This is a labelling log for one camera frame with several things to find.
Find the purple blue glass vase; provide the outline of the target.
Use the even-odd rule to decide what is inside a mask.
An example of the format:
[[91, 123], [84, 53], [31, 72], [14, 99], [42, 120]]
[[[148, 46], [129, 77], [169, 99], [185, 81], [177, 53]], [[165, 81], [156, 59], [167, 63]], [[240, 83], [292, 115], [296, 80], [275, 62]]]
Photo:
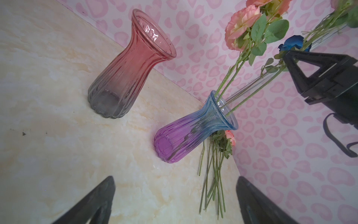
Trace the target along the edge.
[[238, 122], [226, 101], [211, 91], [204, 106], [158, 130], [154, 136], [155, 151], [160, 159], [175, 163], [217, 131], [235, 131]]

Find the cream white rose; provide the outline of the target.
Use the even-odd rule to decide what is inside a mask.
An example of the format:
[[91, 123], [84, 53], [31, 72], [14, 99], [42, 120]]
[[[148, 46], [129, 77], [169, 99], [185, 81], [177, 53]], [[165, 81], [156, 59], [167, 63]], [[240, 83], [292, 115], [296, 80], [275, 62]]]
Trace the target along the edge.
[[356, 28], [358, 26], [357, 1], [331, 1], [333, 12], [328, 14], [311, 31], [303, 31], [301, 36], [313, 41], [312, 48], [322, 43], [344, 27]]

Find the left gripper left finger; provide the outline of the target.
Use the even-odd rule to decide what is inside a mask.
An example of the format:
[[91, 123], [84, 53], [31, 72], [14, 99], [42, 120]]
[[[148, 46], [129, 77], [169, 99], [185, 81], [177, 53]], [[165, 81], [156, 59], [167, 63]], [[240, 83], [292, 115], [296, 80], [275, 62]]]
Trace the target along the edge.
[[112, 202], [115, 195], [115, 182], [112, 176], [105, 178], [89, 194], [59, 217], [55, 224], [107, 224], [109, 223]]

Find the blue rose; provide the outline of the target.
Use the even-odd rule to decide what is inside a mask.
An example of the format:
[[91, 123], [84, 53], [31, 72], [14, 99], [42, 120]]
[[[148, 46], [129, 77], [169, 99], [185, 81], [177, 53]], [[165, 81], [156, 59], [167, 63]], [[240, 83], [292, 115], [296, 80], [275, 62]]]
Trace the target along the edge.
[[239, 97], [245, 96], [238, 105], [234, 106], [227, 114], [226, 117], [233, 114], [233, 112], [240, 107], [243, 103], [249, 100], [252, 96], [258, 93], [263, 87], [273, 81], [281, 72], [287, 71], [287, 65], [283, 61], [283, 57], [290, 51], [306, 51], [309, 52], [312, 48], [313, 41], [309, 41], [301, 35], [294, 35], [288, 38], [283, 44], [279, 45], [279, 53], [274, 55], [273, 58], [269, 58], [264, 66], [260, 69], [260, 76], [241, 88], [238, 93], [235, 93], [229, 99], [226, 100], [225, 106], [236, 101]]

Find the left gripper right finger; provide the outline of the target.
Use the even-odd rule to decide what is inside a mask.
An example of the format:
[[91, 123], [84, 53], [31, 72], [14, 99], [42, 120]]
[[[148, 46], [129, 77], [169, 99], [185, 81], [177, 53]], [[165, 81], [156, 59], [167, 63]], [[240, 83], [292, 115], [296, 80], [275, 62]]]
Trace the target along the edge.
[[244, 176], [240, 176], [236, 193], [245, 224], [298, 224]]

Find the pink rose spray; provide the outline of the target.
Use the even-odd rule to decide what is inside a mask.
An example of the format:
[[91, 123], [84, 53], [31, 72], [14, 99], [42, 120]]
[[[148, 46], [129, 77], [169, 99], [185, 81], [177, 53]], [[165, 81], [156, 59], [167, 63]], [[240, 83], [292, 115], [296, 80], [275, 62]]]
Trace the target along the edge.
[[239, 56], [228, 69], [215, 96], [223, 98], [237, 74], [248, 62], [252, 65], [257, 56], [263, 56], [270, 43], [282, 40], [289, 21], [283, 19], [291, 1], [246, 1], [246, 7], [234, 13], [225, 28], [225, 44], [230, 50], [238, 51]]

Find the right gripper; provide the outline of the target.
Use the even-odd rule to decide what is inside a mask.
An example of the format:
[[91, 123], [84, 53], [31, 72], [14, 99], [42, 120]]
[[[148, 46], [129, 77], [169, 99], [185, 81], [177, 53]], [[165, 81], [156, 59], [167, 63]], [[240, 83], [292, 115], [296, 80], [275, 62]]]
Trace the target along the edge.
[[358, 128], [358, 60], [344, 54], [290, 50], [283, 60], [309, 105], [322, 103], [343, 124]]

